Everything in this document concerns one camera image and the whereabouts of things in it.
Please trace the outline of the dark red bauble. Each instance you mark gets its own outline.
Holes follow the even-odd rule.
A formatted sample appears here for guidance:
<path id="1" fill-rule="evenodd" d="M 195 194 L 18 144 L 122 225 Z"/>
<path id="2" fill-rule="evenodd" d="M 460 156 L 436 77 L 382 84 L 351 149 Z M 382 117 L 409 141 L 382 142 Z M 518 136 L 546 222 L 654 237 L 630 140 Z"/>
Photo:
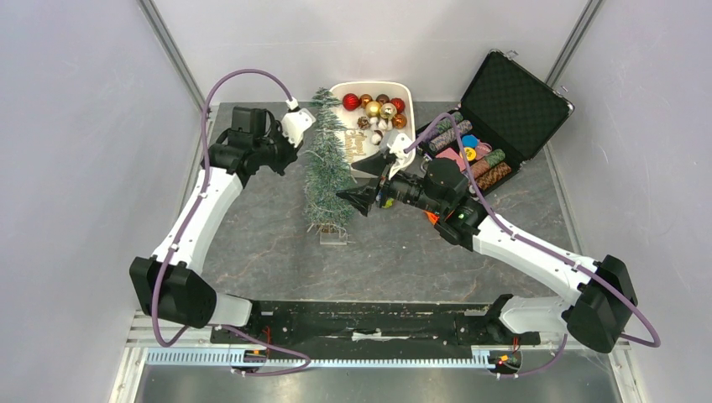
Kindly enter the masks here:
<path id="1" fill-rule="evenodd" d="M 391 98 L 390 103 L 395 107 L 397 113 L 403 113 L 406 109 L 405 101 L 399 97 Z"/>

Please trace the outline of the gold merry christmas sign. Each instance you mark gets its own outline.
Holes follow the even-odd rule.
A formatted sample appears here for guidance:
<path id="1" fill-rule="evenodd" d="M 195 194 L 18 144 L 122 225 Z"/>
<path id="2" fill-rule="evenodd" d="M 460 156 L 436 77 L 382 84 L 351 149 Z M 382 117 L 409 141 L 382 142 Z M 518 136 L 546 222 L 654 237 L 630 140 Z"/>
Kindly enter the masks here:
<path id="1" fill-rule="evenodd" d="M 343 132 L 343 146 L 346 161 L 351 164 L 367 156 L 364 150 L 366 136 L 357 129 L 348 129 Z"/>

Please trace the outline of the clear battery box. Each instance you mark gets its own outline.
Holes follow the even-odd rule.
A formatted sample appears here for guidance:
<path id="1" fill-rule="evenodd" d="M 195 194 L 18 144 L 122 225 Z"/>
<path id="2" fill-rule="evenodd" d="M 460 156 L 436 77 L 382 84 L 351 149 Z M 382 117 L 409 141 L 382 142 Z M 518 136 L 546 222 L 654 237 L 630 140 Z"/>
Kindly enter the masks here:
<path id="1" fill-rule="evenodd" d="M 321 246 L 347 246 L 348 233 L 344 231 L 320 232 L 319 243 Z"/>

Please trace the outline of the orange shiny bauble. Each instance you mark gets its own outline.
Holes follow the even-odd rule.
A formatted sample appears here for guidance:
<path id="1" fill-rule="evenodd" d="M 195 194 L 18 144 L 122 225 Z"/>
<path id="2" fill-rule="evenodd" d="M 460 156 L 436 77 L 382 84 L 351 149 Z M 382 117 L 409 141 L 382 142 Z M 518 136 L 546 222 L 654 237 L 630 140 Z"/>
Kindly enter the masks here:
<path id="1" fill-rule="evenodd" d="M 403 129 L 407 125 L 408 120 L 405 114 L 397 113 L 393 116 L 390 122 L 392 123 L 393 128 Z"/>

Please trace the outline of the orange semicircle plastic piece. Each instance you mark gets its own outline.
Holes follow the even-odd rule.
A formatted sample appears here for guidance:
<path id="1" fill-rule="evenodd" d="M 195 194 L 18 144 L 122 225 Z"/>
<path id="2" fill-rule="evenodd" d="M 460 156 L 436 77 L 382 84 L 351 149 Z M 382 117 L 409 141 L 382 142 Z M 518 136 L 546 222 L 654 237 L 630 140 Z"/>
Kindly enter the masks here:
<path id="1" fill-rule="evenodd" d="M 439 215 L 438 213 L 435 213 L 435 212 L 426 212 L 426 215 L 427 215 L 428 221 L 429 221 L 432 225 L 435 225 L 435 224 L 439 221 L 439 219 L 440 219 L 440 215 Z"/>

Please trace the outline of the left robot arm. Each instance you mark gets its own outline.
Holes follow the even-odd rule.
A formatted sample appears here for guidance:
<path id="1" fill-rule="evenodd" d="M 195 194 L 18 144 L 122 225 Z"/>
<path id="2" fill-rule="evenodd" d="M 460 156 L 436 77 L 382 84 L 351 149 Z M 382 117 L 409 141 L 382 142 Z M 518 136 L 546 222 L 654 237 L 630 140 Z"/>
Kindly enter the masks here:
<path id="1" fill-rule="evenodd" d="M 249 179 L 267 166 L 279 175 L 297 159 L 304 133 L 316 119 L 296 107 L 282 119 L 264 108 L 235 107 L 229 128 L 209 145 L 189 201 L 148 258 L 129 275 L 143 313 L 188 327 L 231 325 L 244 343 L 258 340 L 264 322 L 252 301 L 215 291 L 202 277 L 212 240 Z"/>

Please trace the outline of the black poker chip case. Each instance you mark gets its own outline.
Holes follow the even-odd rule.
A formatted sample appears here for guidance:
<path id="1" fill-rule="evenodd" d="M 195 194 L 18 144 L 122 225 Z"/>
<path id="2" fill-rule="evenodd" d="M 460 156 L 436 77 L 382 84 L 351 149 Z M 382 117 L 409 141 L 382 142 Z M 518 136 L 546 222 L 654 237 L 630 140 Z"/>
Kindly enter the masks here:
<path id="1" fill-rule="evenodd" d="M 518 174 L 572 115 L 574 105 L 500 50 L 491 50 L 467 90 L 459 112 L 472 123 L 478 140 L 501 149 L 511 173 L 483 193 L 488 195 Z"/>

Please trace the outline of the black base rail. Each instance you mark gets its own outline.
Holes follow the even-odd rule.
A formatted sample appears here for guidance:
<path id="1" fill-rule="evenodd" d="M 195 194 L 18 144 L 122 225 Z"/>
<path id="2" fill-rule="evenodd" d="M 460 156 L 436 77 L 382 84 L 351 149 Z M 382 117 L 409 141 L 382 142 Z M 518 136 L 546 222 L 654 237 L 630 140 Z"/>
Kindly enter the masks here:
<path id="1" fill-rule="evenodd" d="M 491 304 L 259 301 L 241 332 L 311 359 L 465 359 L 473 346 L 536 346 Z"/>

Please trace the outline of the frosted pine cone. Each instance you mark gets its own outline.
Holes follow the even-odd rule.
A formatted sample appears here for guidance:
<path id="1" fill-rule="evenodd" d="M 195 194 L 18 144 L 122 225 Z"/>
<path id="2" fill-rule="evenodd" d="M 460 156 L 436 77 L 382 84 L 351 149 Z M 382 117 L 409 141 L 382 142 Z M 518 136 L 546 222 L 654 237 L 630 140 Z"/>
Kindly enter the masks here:
<path id="1" fill-rule="evenodd" d="M 369 129 L 371 126 L 370 118 L 367 116 L 361 116 L 357 119 L 357 126 L 360 130 Z"/>

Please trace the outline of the white plastic tray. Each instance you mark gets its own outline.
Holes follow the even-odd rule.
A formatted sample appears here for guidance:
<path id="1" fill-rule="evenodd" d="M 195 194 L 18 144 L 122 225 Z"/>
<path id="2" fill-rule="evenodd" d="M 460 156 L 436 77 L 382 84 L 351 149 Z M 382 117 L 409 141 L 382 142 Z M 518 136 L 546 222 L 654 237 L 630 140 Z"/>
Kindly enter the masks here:
<path id="1" fill-rule="evenodd" d="M 391 81 L 350 81 L 332 86 L 337 99 L 331 108 L 339 121 L 333 135 L 349 173 L 356 179 L 371 175 L 353 164 L 386 151 L 393 143 L 402 146 L 416 139 L 410 90 Z"/>

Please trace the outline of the white cotton boll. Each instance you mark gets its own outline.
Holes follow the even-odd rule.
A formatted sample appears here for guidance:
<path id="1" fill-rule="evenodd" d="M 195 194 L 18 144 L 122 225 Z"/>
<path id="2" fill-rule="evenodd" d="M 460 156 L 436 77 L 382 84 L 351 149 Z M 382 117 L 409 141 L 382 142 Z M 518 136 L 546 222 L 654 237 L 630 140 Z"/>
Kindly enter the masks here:
<path id="1" fill-rule="evenodd" d="M 384 137 L 385 137 L 384 132 L 380 129 L 376 129 L 370 135 L 370 142 L 373 145 L 380 145 L 380 143 L 383 141 Z"/>

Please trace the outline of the small frosted christmas tree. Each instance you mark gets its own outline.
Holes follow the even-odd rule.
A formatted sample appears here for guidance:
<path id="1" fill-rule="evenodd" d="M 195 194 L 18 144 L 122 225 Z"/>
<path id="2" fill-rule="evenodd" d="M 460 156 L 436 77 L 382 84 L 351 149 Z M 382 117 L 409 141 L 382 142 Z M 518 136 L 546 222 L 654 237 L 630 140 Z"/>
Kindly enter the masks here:
<path id="1" fill-rule="evenodd" d="M 309 229 L 318 232 L 346 232 L 353 208 L 336 196 L 353 183 L 337 134 L 346 127 L 335 113 L 341 102 L 327 88 L 317 89 L 311 99 L 316 111 L 314 134 L 306 151 L 305 216 Z"/>

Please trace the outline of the silver gold bauble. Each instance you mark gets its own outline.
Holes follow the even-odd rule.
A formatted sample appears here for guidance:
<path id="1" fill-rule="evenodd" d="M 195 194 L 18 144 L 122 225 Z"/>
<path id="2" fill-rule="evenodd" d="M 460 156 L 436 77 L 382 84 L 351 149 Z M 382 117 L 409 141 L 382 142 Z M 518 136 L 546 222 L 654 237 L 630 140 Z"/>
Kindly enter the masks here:
<path id="1" fill-rule="evenodd" d="M 380 109 L 380 117 L 386 121 L 390 121 L 396 114 L 396 109 L 390 102 L 383 104 Z"/>

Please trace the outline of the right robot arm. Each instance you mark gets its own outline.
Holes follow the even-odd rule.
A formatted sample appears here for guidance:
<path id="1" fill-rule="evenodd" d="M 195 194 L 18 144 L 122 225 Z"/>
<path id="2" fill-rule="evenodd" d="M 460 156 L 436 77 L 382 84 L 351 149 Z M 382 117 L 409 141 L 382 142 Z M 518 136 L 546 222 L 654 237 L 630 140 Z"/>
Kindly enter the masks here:
<path id="1" fill-rule="evenodd" d="M 486 317 L 487 336 L 505 343 L 527 332 L 566 333 L 598 353 L 609 353 L 621 339 L 638 301 L 626 264 L 574 254 L 521 231 L 502 216 L 490 215 L 469 191 L 469 179 L 454 160 L 437 158 L 422 176 L 395 172 L 391 157 L 365 160 L 384 174 L 338 197 L 363 216 L 392 198 L 437 215 L 433 227 L 452 245 L 492 257 L 554 291 L 553 297 L 503 296 Z"/>

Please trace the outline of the brown matte bauble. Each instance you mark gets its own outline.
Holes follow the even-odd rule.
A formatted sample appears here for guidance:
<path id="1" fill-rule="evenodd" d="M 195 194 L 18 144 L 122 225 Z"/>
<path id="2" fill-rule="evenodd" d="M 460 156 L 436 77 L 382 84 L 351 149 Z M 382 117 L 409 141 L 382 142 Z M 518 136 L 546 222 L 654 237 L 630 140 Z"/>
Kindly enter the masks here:
<path id="1" fill-rule="evenodd" d="M 379 94 L 375 100 L 379 102 L 381 105 L 388 103 L 390 101 L 390 98 L 386 94 Z"/>

